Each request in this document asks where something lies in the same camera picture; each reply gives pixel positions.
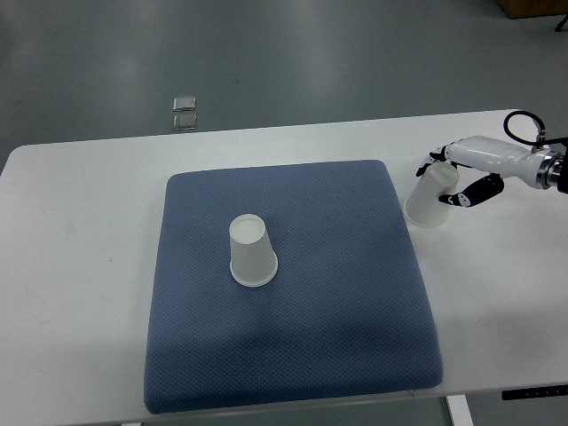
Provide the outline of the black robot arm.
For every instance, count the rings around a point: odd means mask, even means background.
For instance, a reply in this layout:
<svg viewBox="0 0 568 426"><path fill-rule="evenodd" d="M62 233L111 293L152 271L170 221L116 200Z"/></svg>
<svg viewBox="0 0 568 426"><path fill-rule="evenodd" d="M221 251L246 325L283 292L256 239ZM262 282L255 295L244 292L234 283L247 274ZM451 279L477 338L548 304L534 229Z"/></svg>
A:
<svg viewBox="0 0 568 426"><path fill-rule="evenodd" d="M528 117L534 123L537 134L533 142L520 138L509 128L509 122L516 116ZM510 174L530 187L542 190L555 187L559 193L567 194L567 153L561 154L550 148L554 144L567 148L567 138L547 140L544 121L524 110L509 113L503 121L503 129L509 138L530 147L529 151L507 159Z"/></svg>

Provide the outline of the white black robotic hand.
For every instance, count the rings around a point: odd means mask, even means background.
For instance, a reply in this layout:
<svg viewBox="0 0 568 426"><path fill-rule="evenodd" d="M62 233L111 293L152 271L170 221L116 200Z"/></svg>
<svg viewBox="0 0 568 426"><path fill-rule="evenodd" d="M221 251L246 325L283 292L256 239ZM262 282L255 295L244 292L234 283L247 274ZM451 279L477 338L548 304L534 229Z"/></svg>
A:
<svg viewBox="0 0 568 426"><path fill-rule="evenodd" d="M494 138L475 136L460 139L429 153L416 171L420 177L434 163L444 162L484 172L486 175L459 193L444 194L438 199L451 206L470 208L490 200L504 190L504 180L515 178L509 172L507 159L529 149Z"/></svg>

